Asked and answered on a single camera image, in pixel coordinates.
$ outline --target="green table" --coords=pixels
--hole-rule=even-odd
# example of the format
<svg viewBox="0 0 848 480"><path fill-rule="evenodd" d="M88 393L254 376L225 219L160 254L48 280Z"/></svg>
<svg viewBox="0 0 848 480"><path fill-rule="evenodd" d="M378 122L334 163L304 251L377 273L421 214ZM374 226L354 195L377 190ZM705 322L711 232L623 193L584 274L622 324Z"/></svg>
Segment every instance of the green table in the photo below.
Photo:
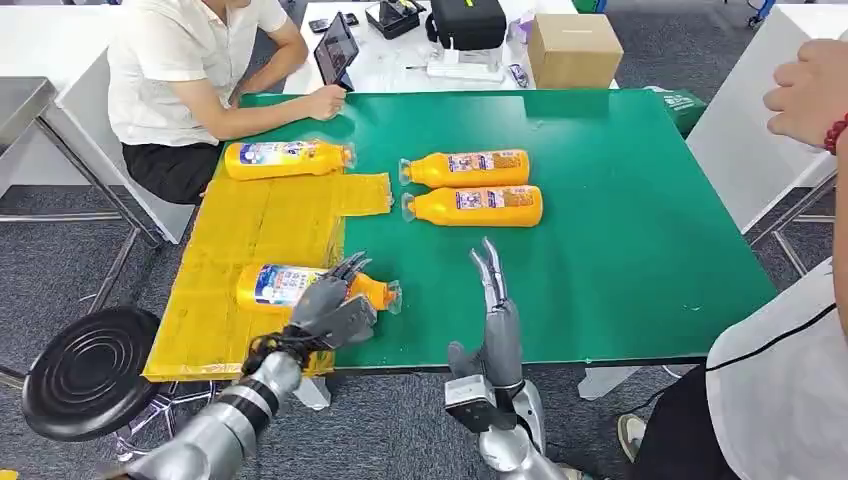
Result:
<svg viewBox="0 0 848 480"><path fill-rule="evenodd" d="M249 96L243 105L290 98ZM349 218L345 252L399 279L403 312L337 354L338 369L446 363L479 345L483 293L468 250L488 235L519 307L527 363L654 363L704 356L775 290L661 101L641 90L351 94L343 114L249 140L353 142L355 171L392 174L389 215ZM530 229L405 223L400 157L524 148L545 211Z"/></svg>

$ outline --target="bottle cap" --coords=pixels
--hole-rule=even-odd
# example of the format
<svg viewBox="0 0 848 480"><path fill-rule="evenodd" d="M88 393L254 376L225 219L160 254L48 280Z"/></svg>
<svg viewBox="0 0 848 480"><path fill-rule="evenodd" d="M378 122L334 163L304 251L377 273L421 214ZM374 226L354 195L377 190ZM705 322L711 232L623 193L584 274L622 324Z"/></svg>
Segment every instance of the bottle cap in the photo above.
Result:
<svg viewBox="0 0 848 480"><path fill-rule="evenodd" d="M409 169L411 168L411 164L412 162L405 158L401 158L400 162L398 162L398 178L400 179L400 184L403 186L409 185L412 181L412 179L409 178Z"/></svg>
<svg viewBox="0 0 848 480"><path fill-rule="evenodd" d="M415 197L411 193L404 193L400 197L401 215L407 222L415 219Z"/></svg>
<svg viewBox="0 0 848 480"><path fill-rule="evenodd" d="M387 310L392 315L397 315L403 308L403 289L400 288L400 282L395 280L389 282L388 285L388 308Z"/></svg>
<svg viewBox="0 0 848 480"><path fill-rule="evenodd" d="M356 149L352 143L342 145L342 162L347 168L356 167Z"/></svg>

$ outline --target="bottle label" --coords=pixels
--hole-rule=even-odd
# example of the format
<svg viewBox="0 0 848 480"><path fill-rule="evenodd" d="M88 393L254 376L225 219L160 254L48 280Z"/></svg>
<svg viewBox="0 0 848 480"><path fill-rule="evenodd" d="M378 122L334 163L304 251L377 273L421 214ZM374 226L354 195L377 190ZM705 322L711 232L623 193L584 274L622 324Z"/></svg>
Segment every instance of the bottle label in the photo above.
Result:
<svg viewBox="0 0 848 480"><path fill-rule="evenodd" d="M239 160L243 165L286 165L301 160L303 152L315 154L315 142L260 142L242 145Z"/></svg>
<svg viewBox="0 0 848 480"><path fill-rule="evenodd" d="M294 307L306 288L325 271L320 268L265 265L259 271L253 296L256 303Z"/></svg>
<svg viewBox="0 0 848 480"><path fill-rule="evenodd" d="M451 172L471 172L474 170L494 170L495 168L515 168L520 163L519 151L517 150L456 153L448 155L448 169Z"/></svg>
<svg viewBox="0 0 848 480"><path fill-rule="evenodd" d="M480 188L456 192L456 208L459 210L526 207L530 205L533 205L533 195L530 193L530 189L526 187Z"/></svg>

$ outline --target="cardboard box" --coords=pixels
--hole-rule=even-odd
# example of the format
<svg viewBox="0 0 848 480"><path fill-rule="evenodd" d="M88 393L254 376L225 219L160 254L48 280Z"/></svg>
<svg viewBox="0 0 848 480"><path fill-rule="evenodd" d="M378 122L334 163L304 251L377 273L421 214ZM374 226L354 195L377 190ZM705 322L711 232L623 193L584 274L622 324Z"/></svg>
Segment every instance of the cardboard box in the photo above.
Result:
<svg viewBox="0 0 848 480"><path fill-rule="evenodd" d="M609 88L624 50L606 15L540 13L528 54L536 88Z"/></svg>

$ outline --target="black bag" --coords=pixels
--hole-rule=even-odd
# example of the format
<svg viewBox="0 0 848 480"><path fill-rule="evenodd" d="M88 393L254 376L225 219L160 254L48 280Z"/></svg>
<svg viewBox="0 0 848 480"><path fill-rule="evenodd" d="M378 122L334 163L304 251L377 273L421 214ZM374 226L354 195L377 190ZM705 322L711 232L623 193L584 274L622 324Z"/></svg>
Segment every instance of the black bag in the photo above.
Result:
<svg viewBox="0 0 848 480"><path fill-rule="evenodd" d="M455 50L499 47L506 35L506 15L498 0L432 0L427 38Z"/></svg>

